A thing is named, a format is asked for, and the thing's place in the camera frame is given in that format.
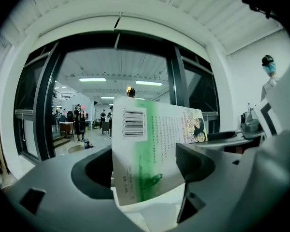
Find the black dress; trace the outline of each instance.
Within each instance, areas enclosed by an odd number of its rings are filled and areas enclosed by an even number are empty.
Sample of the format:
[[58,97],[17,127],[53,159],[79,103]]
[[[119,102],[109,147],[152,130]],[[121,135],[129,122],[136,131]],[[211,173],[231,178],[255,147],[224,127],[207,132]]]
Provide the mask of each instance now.
[[100,114],[100,116],[101,116],[100,128],[102,128],[102,123],[105,122],[105,113],[102,112],[102,113]]
[[76,135],[85,134],[85,118],[80,118],[80,111],[75,109],[74,114],[76,114],[75,118],[75,132]]

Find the woman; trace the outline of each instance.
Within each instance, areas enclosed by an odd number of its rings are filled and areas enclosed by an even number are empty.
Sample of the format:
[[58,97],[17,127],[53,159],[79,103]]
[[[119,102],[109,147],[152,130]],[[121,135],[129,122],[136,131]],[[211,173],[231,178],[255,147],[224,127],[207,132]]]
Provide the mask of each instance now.
[[204,132],[204,121],[201,118],[195,119],[193,137],[194,137],[196,142],[206,141],[206,135]]
[[105,109],[100,113],[100,129],[102,128],[103,122],[105,122]]
[[112,118],[113,118],[113,106],[110,107],[111,111],[108,113],[108,117],[110,118],[110,130],[111,130],[111,136],[112,138]]
[[77,140],[79,140],[79,135],[82,135],[82,141],[84,141],[84,135],[85,135],[85,119],[86,119],[86,113],[84,111],[81,111],[81,105],[77,104],[74,110],[74,120],[75,120],[75,133],[77,136]]

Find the chair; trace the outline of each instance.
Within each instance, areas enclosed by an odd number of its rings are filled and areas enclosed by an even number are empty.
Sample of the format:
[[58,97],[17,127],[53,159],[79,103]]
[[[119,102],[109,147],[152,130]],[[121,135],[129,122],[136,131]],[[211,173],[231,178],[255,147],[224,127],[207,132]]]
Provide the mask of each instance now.
[[61,115],[60,117],[60,122],[66,122],[67,118],[65,117],[65,115]]
[[100,126],[100,122],[98,122],[97,120],[95,120],[94,122],[93,122],[93,128],[99,128],[99,126]]
[[104,131],[108,131],[108,134],[110,134],[110,123],[109,122],[102,123],[102,134]]
[[68,111],[68,113],[67,113],[67,121],[68,122],[73,122],[73,113],[72,113],[72,111]]

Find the floor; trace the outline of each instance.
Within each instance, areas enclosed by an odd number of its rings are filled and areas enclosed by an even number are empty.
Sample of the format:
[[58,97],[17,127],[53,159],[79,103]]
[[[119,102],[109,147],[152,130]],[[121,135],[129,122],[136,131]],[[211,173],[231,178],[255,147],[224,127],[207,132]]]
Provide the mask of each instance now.
[[10,185],[13,185],[17,180],[14,177],[14,175],[12,175],[12,173],[9,174],[2,174],[2,187],[1,188],[6,188]]
[[[102,129],[88,129],[88,131],[85,133],[85,139],[88,139],[89,143],[94,147],[107,147],[112,143],[110,135],[105,132],[102,134]],[[55,148],[55,154],[56,156],[66,155],[68,154],[68,150],[76,145],[84,145],[84,143],[78,142],[76,135],[74,135],[74,138],[72,138],[69,143]]]

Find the table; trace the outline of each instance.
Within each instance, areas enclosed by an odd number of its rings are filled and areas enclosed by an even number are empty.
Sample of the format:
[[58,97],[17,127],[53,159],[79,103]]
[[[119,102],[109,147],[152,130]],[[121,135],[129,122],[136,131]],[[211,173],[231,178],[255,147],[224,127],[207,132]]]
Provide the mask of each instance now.
[[73,126],[73,122],[59,122],[59,126],[60,126],[60,133],[62,131],[65,131],[65,132],[72,131],[72,135],[74,137],[74,126]]

